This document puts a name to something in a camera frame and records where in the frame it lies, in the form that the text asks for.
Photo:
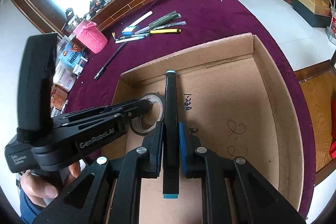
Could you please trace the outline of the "person's left hand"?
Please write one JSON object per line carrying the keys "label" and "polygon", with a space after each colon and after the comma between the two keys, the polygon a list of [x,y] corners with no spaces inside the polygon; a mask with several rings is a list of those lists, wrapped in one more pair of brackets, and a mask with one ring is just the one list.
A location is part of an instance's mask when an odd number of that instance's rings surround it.
{"label": "person's left hand", "polygon": [[[80,175],[80,162],[77,161],[68,167],[70,174],[64,182],[67,187]],[[56,198],[59,194],[57,188],[39,176],[27,170],[21,177],[21,188],[30,201],[38,206],[46,207],[45,199]]]}

